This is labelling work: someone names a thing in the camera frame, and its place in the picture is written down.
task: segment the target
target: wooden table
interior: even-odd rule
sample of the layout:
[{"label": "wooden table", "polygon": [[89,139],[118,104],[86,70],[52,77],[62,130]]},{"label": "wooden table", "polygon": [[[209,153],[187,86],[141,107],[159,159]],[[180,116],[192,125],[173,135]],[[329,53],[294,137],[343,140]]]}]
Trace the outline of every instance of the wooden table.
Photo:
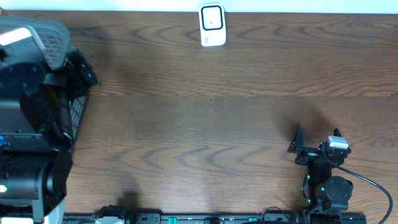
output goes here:
[{"label": "wooden table", "polygon": [[[226,44],[204,48],[197,13],[7,13],[64,23],[99,78],[67,212],[299,208],[296,123],[313,147],[340,128],[352,148],[343,166],[397,203],[398,16],[227,13]],[[354,183],[349,211],[378,222],[387,197],[333,173]]]}]

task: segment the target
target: green light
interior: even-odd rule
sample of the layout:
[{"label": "green light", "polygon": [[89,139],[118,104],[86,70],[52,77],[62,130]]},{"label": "green light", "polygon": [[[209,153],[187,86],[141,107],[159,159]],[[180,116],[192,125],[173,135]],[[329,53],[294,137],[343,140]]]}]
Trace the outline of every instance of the green light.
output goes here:
[{"label": "green light", "polygon": [[8,188],[4,185],[0,185],[0,193],[6,193]]}]

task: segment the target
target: table surface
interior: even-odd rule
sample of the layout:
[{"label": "table surface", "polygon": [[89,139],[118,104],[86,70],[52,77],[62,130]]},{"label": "table surface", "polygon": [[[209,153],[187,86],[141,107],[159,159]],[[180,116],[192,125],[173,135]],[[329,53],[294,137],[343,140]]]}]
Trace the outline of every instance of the table surface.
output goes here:
[{"label": "table surface", "polygon": [[[226,44],[204,48],[197,13],[7,13],[64,23],[98,75],[67,212],[300,208],[306,167],[287,154],[297,123],[313,147],[340,128],[343,166],[397,203],[398,16],[228,13]],[[378,222],[387,197],[333,173],[354,183],[349,211]]]}]

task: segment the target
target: white backdrop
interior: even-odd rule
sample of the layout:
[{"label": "white backdrop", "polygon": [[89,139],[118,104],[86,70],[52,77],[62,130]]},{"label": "white backdrop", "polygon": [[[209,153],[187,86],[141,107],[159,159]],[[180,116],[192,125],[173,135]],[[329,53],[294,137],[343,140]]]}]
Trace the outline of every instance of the white backdrop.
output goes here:
[{"label": "white backdrop", "polygon": [[227,12],[398,13],[398,0],[0,0],[4,9],[197,11],[220,3]]}]

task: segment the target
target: white device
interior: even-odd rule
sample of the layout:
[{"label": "white device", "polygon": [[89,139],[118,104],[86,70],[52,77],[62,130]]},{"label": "white device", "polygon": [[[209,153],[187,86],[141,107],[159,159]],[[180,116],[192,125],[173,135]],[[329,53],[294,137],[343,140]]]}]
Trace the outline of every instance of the white device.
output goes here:
[{"label": "white device", "polygon": [[224,8],[220,4],[205,4],[199,10],[200,38],[205,47],[223,45],[226,41]]}]

